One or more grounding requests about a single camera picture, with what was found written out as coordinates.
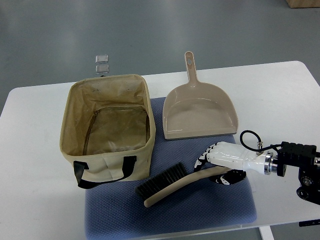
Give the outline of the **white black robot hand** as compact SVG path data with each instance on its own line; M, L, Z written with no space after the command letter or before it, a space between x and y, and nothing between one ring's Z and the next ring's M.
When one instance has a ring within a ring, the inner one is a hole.
M230 169L228 172L210 176L209 180L229 186L244 180L247 176L247 170L269 175L269 165L266 158L267 152L256 153L241 145L221 141L209 146L202 153L196 160L193 171L200 171L206 163L227 167Z

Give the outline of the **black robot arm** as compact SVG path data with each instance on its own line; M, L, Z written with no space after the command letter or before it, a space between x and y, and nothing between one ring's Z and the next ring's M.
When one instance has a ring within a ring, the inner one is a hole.
M245 144L243 136L250 133L257 138L257 147L252 148ZM296 194L302 200L320 204L320 153L315 145L303 145L283 141L280 144L272 144L263 147L260 136L252 130L244 130L239 137L240 143L247 150L263 153L272 149L276 151L276 156L270 152L262 158L263 173L276 173L280 177L284 177L287 166L298 168L298 180L300 187L296 190Z

